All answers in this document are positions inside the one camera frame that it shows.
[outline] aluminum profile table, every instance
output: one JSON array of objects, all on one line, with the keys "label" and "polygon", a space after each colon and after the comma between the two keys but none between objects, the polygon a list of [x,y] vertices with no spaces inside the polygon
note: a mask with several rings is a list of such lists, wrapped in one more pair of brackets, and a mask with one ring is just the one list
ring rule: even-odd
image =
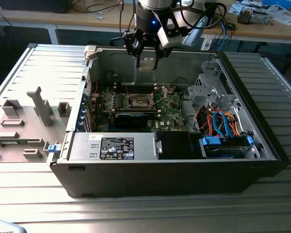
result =
[{"label": "aluminum profile table", "polygon": [[[0,101],[12,87],[25,88],[27,80],[41,82],[39,76],[31,76],[26,82],[16,83],[32,61],[32,66],[41,69],[51,58],[61,57],[71,62],[71,67],[79,67],[83,64],[83,49],[52,45],[26,49],[1,85]],[[53,67],[61,67],[56,63],[59,61],[53,62]],[[64,90],[72,79],[63,78],[56,85]],[[53,104],[62,99],[65,97],[53,99]],[[288,124],[289,121],[291,118],[284,120]],[[0,163],[0,218],[25,227],[28,233],[291,232],[291,165],[241,194],[73,199],[46,163]]]}]

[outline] paper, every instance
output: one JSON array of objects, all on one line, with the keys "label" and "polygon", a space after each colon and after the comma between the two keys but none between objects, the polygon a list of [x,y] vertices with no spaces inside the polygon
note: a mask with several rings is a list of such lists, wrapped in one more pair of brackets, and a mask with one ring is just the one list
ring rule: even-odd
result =
[{"label": "paper", "polygon": [[262,6],[262,1],[251,1],[251,0],[244,0],[242,1],[242,5],[248,5],[248,6]]},{"label": "paper", "polygon": [[230,14],[236,14],[239,15],[239,13],[242,11],[242,5],[239,4],[232,4],[230,10],[228,11]]},{"label": "paper", "polygon": [[286,24],[287,26],[291,26],[291,16],[282,15],[279,17],[274,18],[274,20]]}]

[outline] wooden workbench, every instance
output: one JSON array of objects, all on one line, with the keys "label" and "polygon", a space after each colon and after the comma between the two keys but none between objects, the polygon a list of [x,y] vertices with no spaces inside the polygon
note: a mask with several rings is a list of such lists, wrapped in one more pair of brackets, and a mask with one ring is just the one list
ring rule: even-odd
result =
[{"label": "wooden workbench", "polygon": [[[86,1],[87,5],[92,3],[92,0]],[[228,10],[230,9],[231,4],[234,3],[233,0],[224,0],[223,2],[226,4]],[[101,9],[113,4],[114,2],[108,2],[100,6],[100,8],[96,6],[92,9]],[[82,2],[77,4],[75,7],[81,11],[84,10]],[[76,12],[73,9],[71,9],[68,14],[56,14],[50,12],[5,11],[0,7],[0,12],[14,26],[48,29],[53,44],[58,43],[56,35],[57,29],[105,32],[119,31],[119,11],[117,7],[103,11],[103,19],[98,19],[89,14]],[[132,5],[126,4],[122,15],[123,31],[128,27],[131,15]],[[270,19],[267,25],[239,24],[237,23],[237,16],[234,14],[227,14],[226,19],[228,22],[236,24],[236,30],[233,35],[233,39],[274,43],[291,43],[291,26],[286,26],[273,19]],[[8,25],[1,16],[0,25]],[[220,27],[215,26],[212,29],[204,30],[203,37],[207,40],[212,40],[220,33]]]}]

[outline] power supply label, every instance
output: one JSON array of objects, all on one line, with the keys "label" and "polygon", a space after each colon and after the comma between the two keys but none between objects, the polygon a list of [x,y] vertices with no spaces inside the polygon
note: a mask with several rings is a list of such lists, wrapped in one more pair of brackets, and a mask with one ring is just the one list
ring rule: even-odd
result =
[{"label": "power supply label", "polygon": [[133,137],[103,137],[101,139],[101,160],[134,159]]}]

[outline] metal frame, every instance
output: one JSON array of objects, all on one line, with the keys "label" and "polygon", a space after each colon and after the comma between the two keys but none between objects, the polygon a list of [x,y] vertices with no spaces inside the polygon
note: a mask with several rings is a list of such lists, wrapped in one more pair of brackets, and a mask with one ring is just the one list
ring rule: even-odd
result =
[{"label": "metal frame", "polygon": [[254,126],[259,129],[258,136],[262,139],[264,145],[267,145],[272,154],[275,155],[282,162],[290,162],[287,154],[284,152],[283,147],[279,144],[274,132],[266,122],[266,119],[261,114],[260,109],[255,104],[245,85],[241,81],[234,67],[231,65],[226,53],[219,53],[220,59],[217,58],[217,62],[222,68],[224,75],[232,86],[233,91],[236,87],[238,89],[238,95],[242,107],[249,113],[248,117],[250,121],[254,123]]},{"label": "metal frame", "polygon": [[278,69],[270,62],[268,58],[262,58],[262,60],[265,62],[265,64],[272,69],[274,74],[283,82],[285,87],[291,91],[291,85],[289,82],[285,79],[285,77],[278,71]]},{"label": "metal frame", "polygon": [[[124,49],[114,49],[114,48],[104,48],[104,47],[99,47],[97,48],[97,51],[101,52],[103,50],[124,50]],[[209,53],[209,54],[212,54],[210,52],[186,52],[186,51],[173,51],[172,53],[175,53],[175,52],[178,52],[178,53]],[[222,62],[221,60],[218,58],[216,59],[216,62],[222,67]],[[260,132],[260,130],[258,129],[254,119],[250,116],[249,112],[248,112],[248,109],[246,108],[246,106],[244,105],[243,101],[241,100],[240,96],[239,96],[239,92],[237,91],[236,87],[233,85],[232,81],[231,81],[231,77],[226,73],[226,70],[225,69],[222,69],[222,72],[225,74],[226,78],[228,79],[234,93],[236,94],[237,98],[240,100],[241,104],[243,105],[243,108],[244,108],[244,112],[245,112],[245,115],[246,117],[248,117],[248,119],[250,120],[250,123],[252,124],[252,127],[253,129],[255,130],[255,132],[257,133],[259,139],[261,140],[261,142],[263,143],[263,145],[265,146],[265,150],[267,151],[268,154],[272,154],[271,153],[271,150],[270,148],[268,147],[268,144],[266,143],[264,137],[262,136],[262,133]],[[81,102],[81,97],[82,97],[82,94],[80,93],[81,90],[84,89],[84,82],[80,81],[80,84],[79,84],[79,91],[77,93],[77,97],[76,97],[76,102],[77,104],[75,106],[78,106]],[[70,133],[71,131],[75,131],[75,125],[76,125],[76,121],[77,121],[77,114],[78,114],[78,109],[77,108],[74,108],[75,109],[75,112],[74,114],[71,113],[70,115],[70,118],[69,118],[69,122],[68,122],[68,126],[67,126],[67,133]],[[69,144],[69,146],[71,147],[70,144],[72,144],[73,141],[69,140],[68,142],[65,142],[64,144]],[[60,156],[60,158],[57,160],[57,163],[59,164],[77,164],[77,163],[98,163],[98,164],[104,164],[104,163],[113,163],[112,160],[102,160],[102,161],[91,161],[91,160],[88,160],[88,161],[70,161],[68,158],[68,155],[67,155],[67,150],[65,151],[65,156],[63,156],[63,151],[62,151],[62,154]],[[260,158],[259,161],[270,161],[270,160],[280,160],[278,157],[277,158]],[[169,163],[174,163],[174,162],[177,162],[177,163],[185,163],[185,162],[222,162],[222,161],[229,161],[229,159],[220,159],[220,160],[217,160],[217,159],[213,159],[211,161],[209,160],[204,160],[204,161],[201,161],[201,160],[165,160],[165,162],[169,162]],[[235,162],[241,162],[243,161],[243,159],[234,159],[233,161]],[[256,159],[247,159],[247,161],[256,161]],[[157,162],[157,160],[146,160],[146,161],[138,161],[138,163],[144,163],[144,162],[147,162],[147,163],[155,163]],[[126,161],[117,161],[117,163],[136,163],[136,161],[132,160],[132,161],[129,161],[129,160],[126,160]]]},{"label": "metal frame", "polygon": [[[269,131],[264,132],[259,127],[263,123],[263,119],[261,120],[257,116],[256,111],[250,111],[250,107],[256,109],[256,104],[252,101],[249,102],[245,100],[245,98],[250,97],[249,94],[246,96],[241,95],[240,92],[244,91],[239,83],[242,81],[237,73],[232,73],[232,64],[223,57],[223,54],[219,53],[218,57],[217,61],[222,61],[219,65],[225,73],[226,78],[229,80],[229,84],[234,90],[235,95],[239,99],[242,98],[241,104],[243,106],[243,111],[246,112],[247,118],[250,119],[253,131],[262,142],[265,151],[272,156],[259,159],[248,158],[246,160],[233,159],[233,161],[229,159],[201,160],[195,157],[191,157],[191,159],[189,157],[173,159],[172,157],[166,156],[165,159],[157,160],[155,148],[153,150],[154,152],[152,152],[152,150],[147,151],[144,156],[141,152],[142,147],[134,146],[135,153],[137,154],[134,160],[100,160],[97,156],[91,159],[88,157],[89,153],[100,152],[100,148],[95,150],[90,149],[91,143],[99,144],[97,141],[92,142],[88,140],[92,133],[69,132],[66,134],[63,142],[63,149],[61,150],[60,157],[57,159],[54,158],[54,155],[51,155],[48,159],[50,169],[63,185],[69,196],[73,198],[109,198],[140,195],[163,196],[214,192],[242,192],[257,181],[257,179],[266,176],[274,176],[288,166],[290,160],[284,152],[281,152],[281,146],[273,145],[273,143],[278,144],[276,138],[273,138],[274,134]],[[104,60],[101,61],[101,63],[108,64],[109,69],[112,67]],[[186,140],[187,136],[187,133],[184,133],[185,135],[178,134],[173,137],[179,137],[177,140],[179,143],[182,143],[180,142],[180,138]],[[156,144],[156,142],[153,141],[151,146],[148,145],[147,140],[143,138],[143,133],[102,132],[95,134],[101,135],[101,137],[102,135],[104,137],[127,137],[127,135],[129,135],[134,137],[135,143],[137,141],[143,141],[147,148]],[[164,141],[166,139],[166,135],[162,135],[158,132],[156,135],[153,134],[152,137],[155,137],[155,140]],[[184,145],[182,147],[184,149],[182,152],[183,155],[190,153],[190,150],[186,149],[190,146]],[[124,180],[119,181],[113,178],[118,177],[123,171],[127,174]],[[199,184],[198,188],[192,185],[195,182]],[[226,182],[233,183],[234,185],[227,185]],[[113,187],[114,191],[109,190],[110,186],[108,187],[108,185]]]},{"label": "metal frame", "polygon": [[28,57],[26,58],[26,56],[29,54],[30,50],[31,50],[30,48],[26,48],[26,50],[24,51],[24,53],[22,54],[22,56],[20,57],[20,59],[18,60],[18,62],[15,64],[15,66],[10,71],[10,73],[8,74],[8,76],[2,82],[2,84],[0,85],[0,95],[5,90],[5,88],[10,84],[10,80],[14,77],[14,75],[17,72],[19,72],[18,71],[18,68],[24,66],[23,61],[27,61]]},{"label": "metal frame", "polygon": [[[20,21],[9,21],[12,26],[15,27],[26,27],[26,28],[44,28],[47,29],[52,44],[60,44],[60,40],[57,34],[57,30],[76,30],[76,31],[96,31],[96,32],[112,32],[118,33],[118,28],[113,27],[95,27],[95,26],[81,26],[81,25],[70,25],[70,24],[52,24],[52,23],[28,23]],[[1,26],[9,26],[5,21],[0,20]],[[201,35],[204,38],[201,50],[209,50],[212,40],[219,34],[214,33],[203,33]],[[269,42],[269,43],[285,43],[291,44],[291,39],[277,39],[267,37],[251,37],[251,36],[239,36],[233,35],[234,40],[243,41],[256,41],[256,42]]]}]

